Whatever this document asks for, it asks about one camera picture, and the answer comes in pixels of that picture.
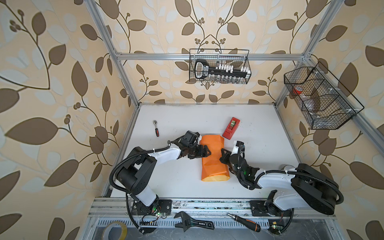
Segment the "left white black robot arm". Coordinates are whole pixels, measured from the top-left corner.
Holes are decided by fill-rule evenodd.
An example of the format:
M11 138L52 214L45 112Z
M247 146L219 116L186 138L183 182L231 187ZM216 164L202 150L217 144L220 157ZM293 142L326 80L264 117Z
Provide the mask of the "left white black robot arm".
M199 133L187 131L183 136L168 141L167 146L163 148L144 150L135 147L112 169L109 176L110 185L146 208L156 208L159 197L148 186L155 166L183 157L190 160L209 157L212 152L208 146L200 144L200 139Z

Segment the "yellow orange wrapping paper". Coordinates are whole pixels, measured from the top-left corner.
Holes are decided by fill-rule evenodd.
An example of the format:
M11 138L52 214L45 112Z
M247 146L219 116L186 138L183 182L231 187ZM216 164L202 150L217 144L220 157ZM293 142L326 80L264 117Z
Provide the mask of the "yellow orange wrapping paper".
M202 158L202 181L223 182L230 179L228 166L222 164L221 150L224 148L225 139L220 135L205 135L200 141L201 145L207 146L211 155Z

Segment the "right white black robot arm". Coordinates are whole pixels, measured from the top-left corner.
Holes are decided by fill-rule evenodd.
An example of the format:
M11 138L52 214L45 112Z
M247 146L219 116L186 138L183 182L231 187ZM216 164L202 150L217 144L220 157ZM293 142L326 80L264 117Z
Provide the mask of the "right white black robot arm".
M251 167L245 159L244 147L221 150L221 163L229 167L240 185L248 190L271 189L259 207L261 212L278 216L295 209L313 209L333 215L335 207L344 202L339 185L307 164L296 168L263 170Z

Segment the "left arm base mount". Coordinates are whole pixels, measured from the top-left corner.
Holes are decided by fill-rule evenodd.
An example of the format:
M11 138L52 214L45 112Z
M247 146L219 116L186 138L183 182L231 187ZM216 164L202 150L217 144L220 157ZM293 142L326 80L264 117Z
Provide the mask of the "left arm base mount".
M172 211L172 200L169 199L156 199L149 207L145 206L142 202L134 202L132 209L134 215L144 216L169 216Z

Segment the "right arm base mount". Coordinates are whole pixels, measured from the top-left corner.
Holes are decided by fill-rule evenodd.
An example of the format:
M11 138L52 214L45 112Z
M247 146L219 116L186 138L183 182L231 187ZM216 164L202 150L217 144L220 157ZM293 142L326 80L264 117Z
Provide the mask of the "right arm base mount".
M289 217L292 213L291 209L286 211L280 210L275 206L273 200L277 190L270 192L266 200L250 201L250 208L253 217Z

